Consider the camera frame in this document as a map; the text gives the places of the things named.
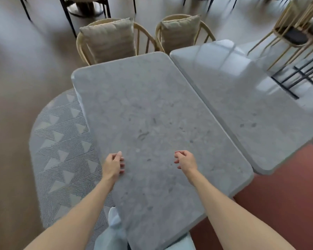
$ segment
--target beige cushion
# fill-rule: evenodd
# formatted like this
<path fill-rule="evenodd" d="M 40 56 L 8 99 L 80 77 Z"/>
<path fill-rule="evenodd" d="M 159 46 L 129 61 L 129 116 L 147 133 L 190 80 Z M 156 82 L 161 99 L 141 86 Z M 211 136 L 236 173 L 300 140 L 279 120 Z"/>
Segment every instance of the beige cushion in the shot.
<path fill-rule="evenodd" d="M 193 46 L 200 26 L 200 16 L 161 22 L 161 45 L 165 53 Z"/>
<path fill-rule="evenodd" d="M 80 28 L 95 63 L 136 55 L 132 18 Z"/>

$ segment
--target table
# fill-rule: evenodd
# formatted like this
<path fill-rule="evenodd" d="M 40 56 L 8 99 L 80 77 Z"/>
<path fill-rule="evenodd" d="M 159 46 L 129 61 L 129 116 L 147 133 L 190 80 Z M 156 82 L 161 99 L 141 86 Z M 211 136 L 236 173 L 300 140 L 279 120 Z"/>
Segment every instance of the table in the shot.
<path fill-rule="evenodd" d="M 313 138 L 313 117 L 232 41 L 177 49 L 170 57 L 255 172 L 273 173 Z"/>
<path fill-rule="evenodd" d="M 173 163 L 176 150 L 191 151 L 228 196 L 252 180 L 250 164 L 166 54 L 80 68 L 72 81 L 100 159 L 125 156 L 112 194 L 132 250 L 164 249 L 206 217 Z"/>

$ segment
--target gray rug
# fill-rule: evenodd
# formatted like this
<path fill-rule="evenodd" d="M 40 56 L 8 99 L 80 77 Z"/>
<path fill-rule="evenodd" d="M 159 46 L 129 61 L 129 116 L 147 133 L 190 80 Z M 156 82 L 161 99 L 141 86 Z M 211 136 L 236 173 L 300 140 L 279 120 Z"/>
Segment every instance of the gray rug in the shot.
<path fill-rule="evenodd" d="M 74 89 L 53 99 L 38 115 L 29 149 L 44 228 L 51 226 L 100 181 L 101 165 Z M 111 193 L 87 249 L 107 227 L 106 212 L 115 206 Z"/>

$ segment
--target marble table top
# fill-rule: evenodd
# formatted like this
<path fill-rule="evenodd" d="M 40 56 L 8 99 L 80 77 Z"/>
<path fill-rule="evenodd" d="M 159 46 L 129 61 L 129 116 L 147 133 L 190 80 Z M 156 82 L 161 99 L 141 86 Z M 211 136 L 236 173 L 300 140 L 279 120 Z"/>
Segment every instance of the marble table top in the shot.
<path fill-rule="evenodd" d="M 271 174 L 313 138 L 313 117 L 229 40 L 171 52 L 255 172 Z"/>
<path fill-rule="evenodd" d="M 176 150 L 191 151 L 228 196 L 252 180 L 248 161 L 166 54 L 80 68 L 72 81 L 100 159 L 125 156 L 113 199 L 133 250 L 164 249 L 206 217 L 173 163 Z"/>

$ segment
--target beige floor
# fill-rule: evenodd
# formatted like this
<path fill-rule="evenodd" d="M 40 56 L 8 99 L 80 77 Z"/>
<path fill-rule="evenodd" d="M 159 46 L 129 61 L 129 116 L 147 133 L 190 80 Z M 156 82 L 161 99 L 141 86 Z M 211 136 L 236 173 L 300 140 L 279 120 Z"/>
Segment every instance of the beige floor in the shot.
<path fill-rule="evenodd" d="M 136 0 L 135 20 L 151 34 L 159 20 L 176 13 L 202 14 L 217 39 L 257 40 L 280 14 L 278 2 Z M 132 0 L 109 0 L 112 17 L 134 16 Z M 33 122 L 55 96 L 72 87 L 83 63 L 59 0 L 29 0 L 29 22 L 19 0 L 0 0 L 0 249 L 22 249 L 42 230 L 28 140 Z M 76 29 L 91 22 L 72 18 Z"/>

